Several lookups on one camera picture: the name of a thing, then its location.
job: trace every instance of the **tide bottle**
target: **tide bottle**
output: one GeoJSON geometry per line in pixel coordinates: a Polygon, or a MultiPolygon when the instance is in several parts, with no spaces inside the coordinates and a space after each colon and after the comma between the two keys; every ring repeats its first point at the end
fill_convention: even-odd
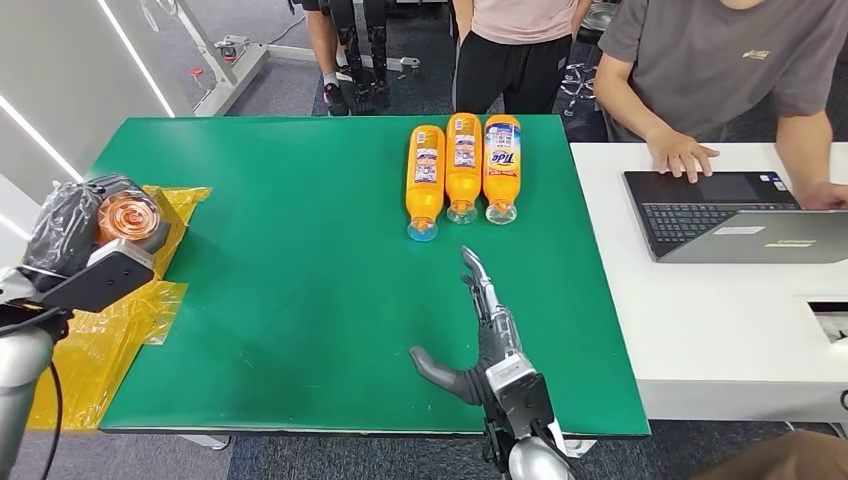
{"type": "Polygon", "coordinates": [[[434,125],[412,131],[406,166],[406,210],[413,240],[428,242],[439,233],[436,217],[445,198],[445,134],[434,125]]]}
{"type": "Polygon", "coordinates": [[[506,225],[515,220],[521,191],[521,125],[512,115],[492,115],[483,129],[483,192],[489,200],[486,218],[506,225]]]}
{"type": "Polygon", "coordinates": [[[471,223],[477,218],[474,202],[480,195],[483,170],[483,134],[480,119],[457,113],[448,122],[445,189],[451,204],[448,220],[471,223]]]}

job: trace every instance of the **logo on shirt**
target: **logo on shirt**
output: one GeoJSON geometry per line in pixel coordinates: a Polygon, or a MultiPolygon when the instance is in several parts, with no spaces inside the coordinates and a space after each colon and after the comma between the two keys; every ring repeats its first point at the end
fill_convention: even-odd
{"type": "Polygon", "coordinates": [[[751,50],[742,54],[742,58],[752,58],[754,60],[765,60],[771,51],[769,50],[751,50]]]}

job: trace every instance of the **pink t-shirt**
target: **pink t-shirt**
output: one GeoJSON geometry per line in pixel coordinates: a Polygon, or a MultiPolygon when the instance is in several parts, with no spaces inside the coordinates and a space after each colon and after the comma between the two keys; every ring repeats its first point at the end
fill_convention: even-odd
{"type": "Polygon", "coordinates": [[[571,34],[577,0],[474,0],[471,31],[486,40],[524,45],[571,34]]]}

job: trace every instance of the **laptop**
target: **laptop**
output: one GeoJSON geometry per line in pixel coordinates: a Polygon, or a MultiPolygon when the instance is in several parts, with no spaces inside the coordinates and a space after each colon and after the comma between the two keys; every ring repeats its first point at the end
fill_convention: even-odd
{"type": "Polygon", "coordinates": [[[775,172],[716,172],[691,184],[625,172],[660,263],[836,263],[848,259],[848,210],[801,210],[775,172]]]}

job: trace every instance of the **sticker on laptop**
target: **sticker on laptop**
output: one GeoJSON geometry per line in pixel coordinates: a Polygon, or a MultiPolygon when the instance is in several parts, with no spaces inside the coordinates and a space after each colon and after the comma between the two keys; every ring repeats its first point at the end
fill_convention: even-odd
{"type": "Polygon", "coordinates": [[[766,227],[721,227],[713,235],[756,235],[766,227]]]}
{"type": "Polygon", "coordinates": [[[766,248],[807,248],[815,244],[815,240],[779,240],[766,244],[766,248]]]}

